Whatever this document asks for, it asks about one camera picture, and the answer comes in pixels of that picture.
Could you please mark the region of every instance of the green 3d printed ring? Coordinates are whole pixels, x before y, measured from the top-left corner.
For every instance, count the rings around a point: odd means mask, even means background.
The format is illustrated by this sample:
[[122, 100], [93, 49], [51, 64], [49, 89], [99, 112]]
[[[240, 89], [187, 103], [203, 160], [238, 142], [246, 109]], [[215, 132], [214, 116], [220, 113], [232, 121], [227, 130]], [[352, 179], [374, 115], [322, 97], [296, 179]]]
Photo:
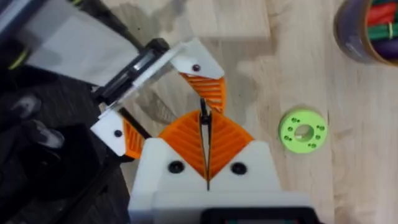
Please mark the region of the green 3d printed ring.
[[282, 144], [295, 153], [317, 150], [325, 142], [327, 134], [325, 120], [311, 110], [294, 110], [284, 116], [279, 124]]

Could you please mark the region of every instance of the black screw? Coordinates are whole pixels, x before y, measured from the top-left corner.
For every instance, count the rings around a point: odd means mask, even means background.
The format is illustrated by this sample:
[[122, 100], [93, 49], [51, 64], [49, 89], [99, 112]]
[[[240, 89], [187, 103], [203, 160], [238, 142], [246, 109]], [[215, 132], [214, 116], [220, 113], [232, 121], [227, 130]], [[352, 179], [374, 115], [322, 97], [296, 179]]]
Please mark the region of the black screw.
[[181, 161], [173, 161], [169, 164], [169, 172], [172, 174], [179, 174], [184, 168], [184, 164]]
[[200, 71], [200, 65], [198, 65], [198, 64], [193, 65], [193, 66], [192, 66], [192, 70], [193, 70], [194, 72], [199, 72], [199, 71]]
[[231, 166], [231, 171], [236, 175], [243, 175], [248, 171], [248, 168], [242, 162], [235, 162]]
[[123, 132], [120, 131], [120, 130], [116, 130], [113, 134], [114, 134], [117, 138], [120, 138], [120, 137], [123, 135]]

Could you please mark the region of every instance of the green ring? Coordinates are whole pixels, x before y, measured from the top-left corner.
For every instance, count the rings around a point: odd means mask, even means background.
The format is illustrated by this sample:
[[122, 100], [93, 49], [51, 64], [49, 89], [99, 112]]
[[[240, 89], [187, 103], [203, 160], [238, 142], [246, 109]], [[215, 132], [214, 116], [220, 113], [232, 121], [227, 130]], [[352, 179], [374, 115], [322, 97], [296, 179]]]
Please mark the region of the green ring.
[[[310, 130], [305, 136], [297, 137], [298, 127], [309, 125]], [[303, 154], [310, 153], [325, 142], [328, 126], [325, 120], [312, 110], [299, 109], [288, 113], [279, 123], [279, 139], [290, 151]]]

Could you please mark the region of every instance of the orange gripper pad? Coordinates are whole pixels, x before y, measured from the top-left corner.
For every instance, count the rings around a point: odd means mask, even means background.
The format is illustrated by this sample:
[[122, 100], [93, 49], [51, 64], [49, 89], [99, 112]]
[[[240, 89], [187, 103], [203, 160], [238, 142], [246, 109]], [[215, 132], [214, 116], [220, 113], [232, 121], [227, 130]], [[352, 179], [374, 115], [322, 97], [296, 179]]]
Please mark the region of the orange gripper pad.
[[184, 77], [200, 97], [206, 100], [207, 105], [220, 113], [224, 113], [226, 101], [224, 78], [215, 80], [211, 78], [190, 76], [186, 73], [180, 73], [180, 75]]
[[208, 180], [233, 159], [253, 137], [242, 127], [215, 111], [211, 112]]
[[196, 110], [174, 121], [159, 135], [204, 179], [205, 152], [201, 140], [200, 111]]
[[123, 120], [124, 140], [126, 143], [126, 156], [139, 159], [141, 157], [144, 137], [125, 119]]

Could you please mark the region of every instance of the wooden board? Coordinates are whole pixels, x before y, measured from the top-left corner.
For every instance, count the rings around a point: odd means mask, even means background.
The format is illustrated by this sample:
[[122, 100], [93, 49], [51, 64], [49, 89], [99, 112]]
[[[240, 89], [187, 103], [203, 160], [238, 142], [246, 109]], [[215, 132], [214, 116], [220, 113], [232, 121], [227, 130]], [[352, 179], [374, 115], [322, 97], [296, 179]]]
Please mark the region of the wooden board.
[[[226, 115], [269, 142], [285, 190], [310, 194], [325, 223], [398, 219], [398, 76], [340, 52], [333, 18], [342, 0], [105, 0], [142, 42], [199, 37], [226, 72]], [[175, 71], [126, 102], [153, 134], [199, 107]], [[316, 109], [330, 134], [297, 155], [277, 138], [284, 113]]]

